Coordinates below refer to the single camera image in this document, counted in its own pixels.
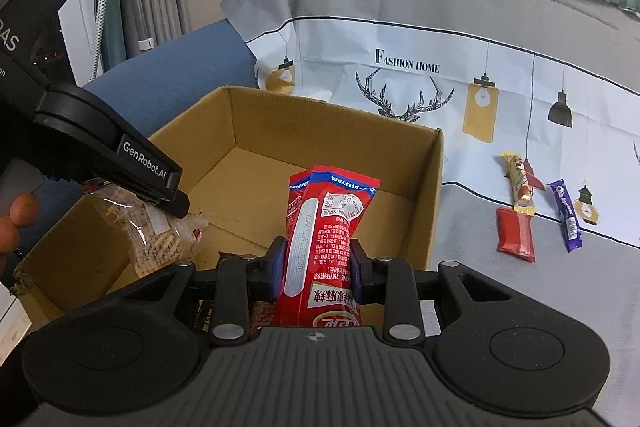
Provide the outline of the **person's left hand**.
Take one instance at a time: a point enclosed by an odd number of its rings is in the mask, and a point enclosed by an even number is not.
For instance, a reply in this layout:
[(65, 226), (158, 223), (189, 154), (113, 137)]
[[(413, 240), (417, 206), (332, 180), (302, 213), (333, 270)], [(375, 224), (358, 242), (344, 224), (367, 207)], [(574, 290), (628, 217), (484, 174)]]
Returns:
[(4, 271), (9, 254), (20, 245), (20, 231), (37, 222), (40, 205), (34, 194), (22, 194), (12, 202), (9, 213), (0, 219), (1, 271)]

